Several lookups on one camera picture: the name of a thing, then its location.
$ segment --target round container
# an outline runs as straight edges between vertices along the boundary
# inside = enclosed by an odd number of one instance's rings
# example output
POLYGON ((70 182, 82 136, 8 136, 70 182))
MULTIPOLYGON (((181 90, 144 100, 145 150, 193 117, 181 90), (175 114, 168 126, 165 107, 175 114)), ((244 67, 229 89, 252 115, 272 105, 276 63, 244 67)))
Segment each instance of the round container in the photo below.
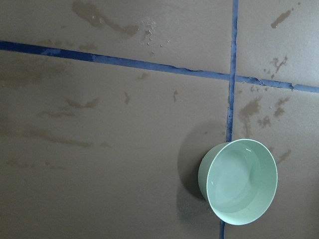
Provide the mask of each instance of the round container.
POLYGON ((264 214, 275 196, 277 180, 270 151, 252 139, 213 147, 198 171, 202 195, 221 220, 233 225, 250 223, 264 214))

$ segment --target bowl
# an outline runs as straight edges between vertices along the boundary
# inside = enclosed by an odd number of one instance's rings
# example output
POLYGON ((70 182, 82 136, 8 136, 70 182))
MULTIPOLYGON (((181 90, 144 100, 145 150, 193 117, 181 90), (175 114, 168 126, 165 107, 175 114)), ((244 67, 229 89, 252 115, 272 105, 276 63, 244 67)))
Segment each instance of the bowl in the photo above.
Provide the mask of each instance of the bowl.
POLYGON ((252 139, 213 147, 198 171, 205 200, 221 220, 232 225, 248 224, 261 217, 275 196, 277 181, 271 152, 252 139))

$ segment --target beige surface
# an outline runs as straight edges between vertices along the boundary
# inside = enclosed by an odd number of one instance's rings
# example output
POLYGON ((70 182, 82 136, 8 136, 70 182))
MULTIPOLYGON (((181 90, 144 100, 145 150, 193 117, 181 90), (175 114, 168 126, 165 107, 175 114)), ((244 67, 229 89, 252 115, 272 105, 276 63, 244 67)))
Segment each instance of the beige surface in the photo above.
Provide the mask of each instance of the beige surface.
POLYGON ((211 238, 228 82, 0 51, 1 238, 211 238))
POLYGON ((232 0, 2 0, 0 39, 229 73, 232 0))
POLYGON ((240 0, 236 74, 319 87, 316 0, 240 0))
POLYGON ((312 238, 319 235, 319 94, 236 84, 233 139, 265 144, 278 169, 269 210, 256 222, 228 226, 227 238, 312 238))

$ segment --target green bowl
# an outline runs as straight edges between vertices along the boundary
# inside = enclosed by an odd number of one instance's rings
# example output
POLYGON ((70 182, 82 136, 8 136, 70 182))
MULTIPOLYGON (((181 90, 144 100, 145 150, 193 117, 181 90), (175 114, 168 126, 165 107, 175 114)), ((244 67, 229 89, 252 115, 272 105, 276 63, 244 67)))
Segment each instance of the green bowl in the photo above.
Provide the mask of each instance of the green bowl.
POLYGON ((273 156, 252 139, 213 147, 198 171, 202 195, 221 220, 233 225, 247 224, 262 216, 275 196, 277 181, 273 156))

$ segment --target mint green plastic bowl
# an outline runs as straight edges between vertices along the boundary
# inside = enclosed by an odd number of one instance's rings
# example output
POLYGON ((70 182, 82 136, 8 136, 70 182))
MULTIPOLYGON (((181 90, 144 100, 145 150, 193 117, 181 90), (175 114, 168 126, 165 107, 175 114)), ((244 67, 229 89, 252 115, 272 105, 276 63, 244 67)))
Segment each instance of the mint green plastic bowl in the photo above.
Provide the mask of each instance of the mint green plastic bowl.
POLYGON ((252 139, 213 147, 198 171, 202 195, 221 220, 233 225, 251 223, 262 216, 275 196, 277 181, 273 156, 252 139))

